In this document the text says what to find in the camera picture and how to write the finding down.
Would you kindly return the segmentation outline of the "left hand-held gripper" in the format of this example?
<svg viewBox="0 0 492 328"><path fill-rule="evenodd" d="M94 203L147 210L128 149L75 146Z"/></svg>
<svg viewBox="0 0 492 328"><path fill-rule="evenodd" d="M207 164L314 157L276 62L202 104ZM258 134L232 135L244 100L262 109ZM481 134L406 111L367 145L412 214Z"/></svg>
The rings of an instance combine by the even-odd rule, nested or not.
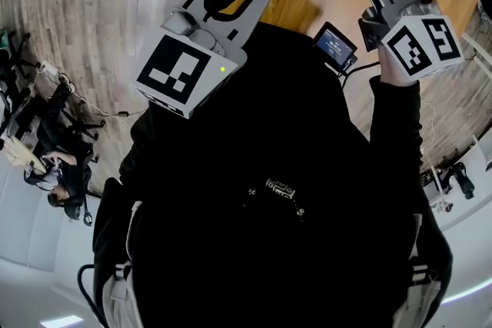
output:
<svg viewBox="0 0 492 328"><path fill-rule="evenodd" d="M181 0L181 10L173 11L145 36L133 86L149 101L191 118L245 64L247 55L239 47L247 42L269 2Z"/></svg>

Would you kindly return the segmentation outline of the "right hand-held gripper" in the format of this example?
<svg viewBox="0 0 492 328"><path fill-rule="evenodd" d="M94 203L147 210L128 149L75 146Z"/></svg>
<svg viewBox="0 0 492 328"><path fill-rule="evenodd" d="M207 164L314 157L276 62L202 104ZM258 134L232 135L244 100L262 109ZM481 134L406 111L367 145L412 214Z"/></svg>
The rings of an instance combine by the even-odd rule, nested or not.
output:
<svg viewBox="0 0 492 328"><path fill-rule="evenodd" d="M386 48L404 81L415 82L464 61L451 20L436 0L371 3L358 20L366 49Z"/></svg>

